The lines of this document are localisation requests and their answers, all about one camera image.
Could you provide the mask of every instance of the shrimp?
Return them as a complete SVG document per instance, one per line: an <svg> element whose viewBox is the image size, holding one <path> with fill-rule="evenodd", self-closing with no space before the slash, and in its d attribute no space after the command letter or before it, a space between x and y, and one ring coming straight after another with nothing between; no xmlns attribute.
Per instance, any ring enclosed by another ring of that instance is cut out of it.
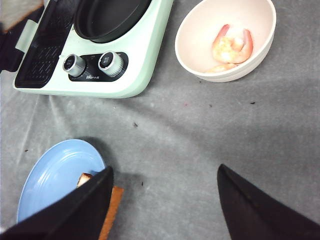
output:
<svg viewBox="0 0 320 240"><path fill-rule="evenodd" d="M237 65L233 64L233 63L221 64L221 65L218 65L218 66L215 66L215 67L209 69L208 71L206 71L206 73L222 73L224 71L233 69L236 66Z"/></svg>
<svg viewBox="0 0 320 240"><path fill-rule="evenodd" d="M241 64L252 54L252 36L248 29L243 30L243 39L226 36L229 28L229 24L224 25L216 36L212 44L213 58L221 63Z"/></svg>

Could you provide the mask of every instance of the blue plate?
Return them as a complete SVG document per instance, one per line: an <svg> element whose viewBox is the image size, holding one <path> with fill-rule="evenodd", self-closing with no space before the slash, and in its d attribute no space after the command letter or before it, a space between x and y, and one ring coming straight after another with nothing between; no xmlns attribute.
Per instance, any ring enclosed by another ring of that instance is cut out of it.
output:
<svg viewBox="0 0 320 240"><path fill-rule="evenodd" d="M54 145L34 165L24 183L17 222L76 189L81 173L94 175L105 167L98 151L86 141L71 139Z"/></svg>

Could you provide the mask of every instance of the gray fabric surface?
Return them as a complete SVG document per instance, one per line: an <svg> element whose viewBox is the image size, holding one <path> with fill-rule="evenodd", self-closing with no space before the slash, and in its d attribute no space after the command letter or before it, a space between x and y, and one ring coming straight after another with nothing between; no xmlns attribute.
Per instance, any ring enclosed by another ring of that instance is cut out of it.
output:
<svg viewBox="0 0 320 240"><path fill-rule="evenodd" d="M38 158L73 138L93 144L125 188L110 239L229 240L221 163L320 223L319 1L274 0L269 54L229 83L200 80L176 59L176 32L198 2L174 2L153 78L137 97L26 94L1 74L2 230L15 224Z"/></svg>

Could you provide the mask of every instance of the brand logo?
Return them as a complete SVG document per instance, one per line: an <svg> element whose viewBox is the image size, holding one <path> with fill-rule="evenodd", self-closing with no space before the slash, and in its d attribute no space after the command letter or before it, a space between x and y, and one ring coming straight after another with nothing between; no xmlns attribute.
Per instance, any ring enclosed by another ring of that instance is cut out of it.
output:
<svg viewBox="0 0 320 240"><path fill-rule="evenodd" d="M86 76L86 79L99 79L99 76Z"/></svg>

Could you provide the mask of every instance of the nonstick pan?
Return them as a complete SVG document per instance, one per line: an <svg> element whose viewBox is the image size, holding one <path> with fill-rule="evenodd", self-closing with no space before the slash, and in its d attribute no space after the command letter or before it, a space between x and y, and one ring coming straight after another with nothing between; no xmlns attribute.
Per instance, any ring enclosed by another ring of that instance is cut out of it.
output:
<svg viewBox="0 0 320 240"><path fill-rule="evenodd" d="M76 33L96 43L108 43L127 33L152 0L81 0L74 16Z"/></svg>

